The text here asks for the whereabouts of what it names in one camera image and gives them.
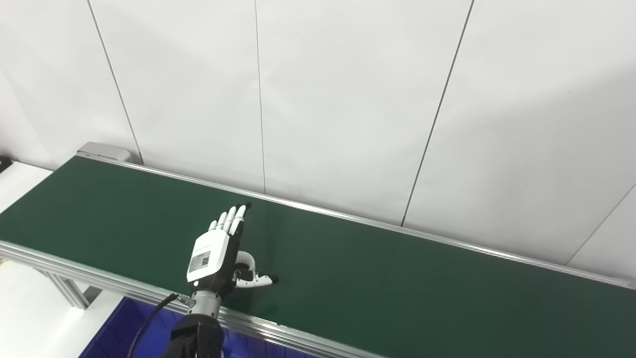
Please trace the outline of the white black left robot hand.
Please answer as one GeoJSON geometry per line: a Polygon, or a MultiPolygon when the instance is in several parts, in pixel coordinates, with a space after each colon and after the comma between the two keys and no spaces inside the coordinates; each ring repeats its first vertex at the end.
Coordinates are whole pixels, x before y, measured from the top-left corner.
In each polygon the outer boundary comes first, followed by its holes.
{"type": "Polygon", "coordinates": [[[256,259],[241,250],[245,214],[251,204],[238,204],[221,213],[194,242],[186,279],[191,297],[205,292],[223,301],[236,288],[251,289],[279,283],[279,277],[256,269],[256,259]]]}

